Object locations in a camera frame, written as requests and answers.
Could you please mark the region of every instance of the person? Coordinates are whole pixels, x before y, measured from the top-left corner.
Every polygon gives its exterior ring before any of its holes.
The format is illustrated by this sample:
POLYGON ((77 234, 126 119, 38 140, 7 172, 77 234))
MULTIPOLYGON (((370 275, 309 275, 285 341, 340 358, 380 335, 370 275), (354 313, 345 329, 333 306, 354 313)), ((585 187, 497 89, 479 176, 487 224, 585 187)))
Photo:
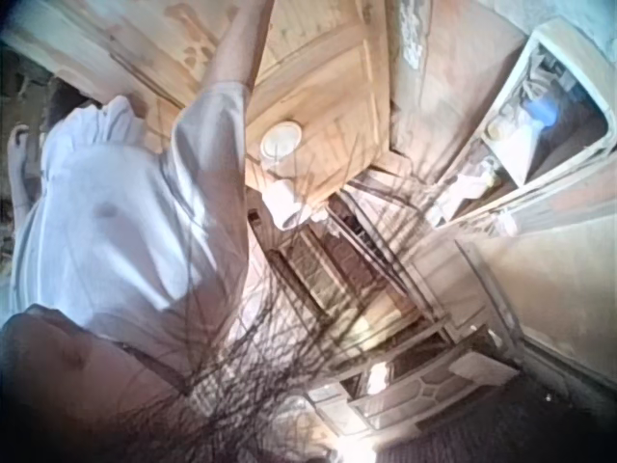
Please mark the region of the person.
POLYGON ((194 373, 227 337, 246 278, 245 114, 273 6, 243 1, 161 155, 144 148, 143 122, 126 97, 76 109, 47 136, 42 193, 30 206, 27 127, 13 131, 16 314, 0 336, 5 437, 11 416, 62 461, 94 461, 84 452, 111 439, 133 443, 118 435, 118 417, 130 422, 152 404, 168 437, 203 430, 188 398, 194 373))

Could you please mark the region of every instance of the hand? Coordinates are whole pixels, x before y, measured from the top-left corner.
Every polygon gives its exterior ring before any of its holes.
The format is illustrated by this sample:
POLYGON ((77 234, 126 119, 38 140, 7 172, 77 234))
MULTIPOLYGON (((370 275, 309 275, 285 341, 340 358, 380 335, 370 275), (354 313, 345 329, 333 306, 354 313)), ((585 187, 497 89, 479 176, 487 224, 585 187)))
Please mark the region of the hand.
POLYGON ((28 141, 28 125, 17 125, 9 137, 9 147, 7 153, 9 155, 9 178, 21 179, 23 177, 24 168, 28 153, 26 152, 26 143, 28 141))

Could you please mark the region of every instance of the white cloth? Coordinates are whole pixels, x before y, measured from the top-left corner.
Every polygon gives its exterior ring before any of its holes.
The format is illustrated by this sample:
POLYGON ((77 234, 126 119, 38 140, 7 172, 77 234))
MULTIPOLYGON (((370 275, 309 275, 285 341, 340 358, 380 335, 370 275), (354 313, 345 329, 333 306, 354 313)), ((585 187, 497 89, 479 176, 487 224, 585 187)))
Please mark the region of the white cloth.
POLYGON ((248 91, 224 83, 141 144, 126 98, 73 111, 43 149, 40 200, 13 257, 12 312, 58 309, 180 372, 227 332, 248 261, 248 91))

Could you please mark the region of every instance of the wooden ceiling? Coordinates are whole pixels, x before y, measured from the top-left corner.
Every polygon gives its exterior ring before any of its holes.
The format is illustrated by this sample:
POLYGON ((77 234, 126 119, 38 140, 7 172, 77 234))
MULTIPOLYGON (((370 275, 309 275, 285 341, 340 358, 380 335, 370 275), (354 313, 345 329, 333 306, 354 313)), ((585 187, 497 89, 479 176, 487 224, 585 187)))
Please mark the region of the wooden ceiling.
MULTIPOLYGON (((236 12, 229 0, 31 0, 2 39, 100 102, 131 95, 148 145, 162 150, 236 12)), ((386 152, 384 0, 277 1, 247 119, 247 184, 293 178, 309 204, 386 152), (303 144, 266 173, 260 139, 285 120, 303 127, 303 144)))

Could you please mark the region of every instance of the white sleeve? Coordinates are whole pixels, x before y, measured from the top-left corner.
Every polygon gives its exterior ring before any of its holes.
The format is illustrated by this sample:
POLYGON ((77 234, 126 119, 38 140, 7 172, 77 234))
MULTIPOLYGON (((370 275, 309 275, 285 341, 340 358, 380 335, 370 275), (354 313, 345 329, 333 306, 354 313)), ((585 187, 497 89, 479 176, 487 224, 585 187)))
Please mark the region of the white sleeve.
POLYGON ((216 84, 175 122, 164 160, 170 188, 193 221, 248 256, 245 199, 245 115, 249 91, 216 84))

